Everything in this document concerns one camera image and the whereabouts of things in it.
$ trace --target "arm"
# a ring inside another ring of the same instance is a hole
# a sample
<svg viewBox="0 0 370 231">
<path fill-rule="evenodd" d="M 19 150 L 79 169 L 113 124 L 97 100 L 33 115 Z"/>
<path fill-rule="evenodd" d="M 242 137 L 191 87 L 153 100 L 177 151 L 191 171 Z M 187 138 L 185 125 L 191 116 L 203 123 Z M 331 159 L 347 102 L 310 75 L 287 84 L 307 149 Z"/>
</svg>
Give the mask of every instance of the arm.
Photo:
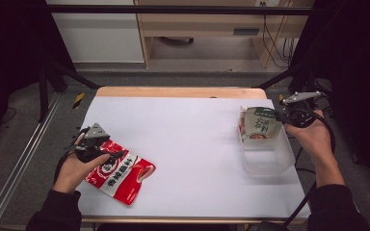
<svg viewBox="0 0 370 231">
<path fill-rule="evenodd" d="M 78 209 L 80 193 L 75 189 L 94 168 L 102 165 L 109 157 L 109 154 L 105 154 L 91 162 L 82 163 L 75 154 L 69 155 L 41 210 L 32 216 L 26 230 L 80 230 L 82 219 Z"/>
<path fill-rule="evenodd" d="M 315 120 L 306 128 L 284 125 L 310 155 L 315 166 L 317 189 L 311 193 L 308 231 L 367 231 L 367 220 L 357 211 L 349 188 L 338 168 L 330 143 L 330 133 L 323 122 Z"/>
</svg>

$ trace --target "red package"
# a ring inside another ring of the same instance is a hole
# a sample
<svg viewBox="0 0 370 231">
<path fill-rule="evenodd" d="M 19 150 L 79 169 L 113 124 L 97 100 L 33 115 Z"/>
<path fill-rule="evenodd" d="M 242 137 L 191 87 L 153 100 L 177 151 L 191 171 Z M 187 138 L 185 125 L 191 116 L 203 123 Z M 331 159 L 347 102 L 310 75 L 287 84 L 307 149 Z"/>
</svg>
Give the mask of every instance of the red package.
<svg viewBox="0 0 370 231">
<path fill-rule="evenodd" d="M 104 142 L 100 149 L 111 153 L 124 150 L 125 153 L 112 164 L 96 167 L 86 177 L 86 181 L 122 203 L 130 205 L 136 198 L 143 180 L 155 170 L 155 165 L 130 154 L 127 149 L 111 140 Z"/>
</svg>

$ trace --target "transparent plastic box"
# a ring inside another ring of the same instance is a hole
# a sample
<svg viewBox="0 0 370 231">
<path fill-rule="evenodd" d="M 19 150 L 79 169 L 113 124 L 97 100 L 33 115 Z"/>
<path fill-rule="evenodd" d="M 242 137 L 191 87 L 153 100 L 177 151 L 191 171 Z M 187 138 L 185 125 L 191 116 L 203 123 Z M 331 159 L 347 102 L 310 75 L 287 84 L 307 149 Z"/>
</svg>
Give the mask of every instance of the transparent plastic box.
<svg viewBox="0 0 370 231">
<path fill-rule="evenodd" d="M 294 165 L 295 158 L 281 126 L 273 139 L 248 139 L 240 144 L 244 158 L 244 169 L 251 176 L 276 176 Z"/>
</svg>

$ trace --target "table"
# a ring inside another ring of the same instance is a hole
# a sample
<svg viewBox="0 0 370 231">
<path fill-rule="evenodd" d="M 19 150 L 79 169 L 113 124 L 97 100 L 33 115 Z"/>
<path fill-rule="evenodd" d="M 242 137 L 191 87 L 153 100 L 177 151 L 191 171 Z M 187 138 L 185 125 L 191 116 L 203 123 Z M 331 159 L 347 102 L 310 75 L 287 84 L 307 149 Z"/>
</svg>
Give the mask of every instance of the table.
<svg viewBox="0 0 370 231">
<path fill-rule="evenodd" d="M 83 221 L 251 223 L 289 217 L 304 197 L 297 172 L 293 166 L 273 177 L 243 171 L 236 129 L 241 105 L 273 107 L 257 89 L 101 88 L 83 127 L 98 122 L 156 170 L 130 206 L 83 182 L 77 188 Z M 296 221 L 308 216 L 305 206 Z"/>
</svg>

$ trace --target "white cabinet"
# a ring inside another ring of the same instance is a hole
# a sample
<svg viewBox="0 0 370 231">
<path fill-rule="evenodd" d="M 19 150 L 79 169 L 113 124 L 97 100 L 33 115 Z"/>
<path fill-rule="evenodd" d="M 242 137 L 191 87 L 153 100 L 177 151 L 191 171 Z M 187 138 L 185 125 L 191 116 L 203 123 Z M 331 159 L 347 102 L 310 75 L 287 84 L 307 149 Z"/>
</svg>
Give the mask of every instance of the white cabinet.
<svg viewBox="0 0 370 231">
<path fill-rule="evenodd" d="M 132 0 L 46 0 L 47 4 L 133 5 Z M 134 13 L 53 13 L 74 63 L 143 63 Z"/>
</svg>

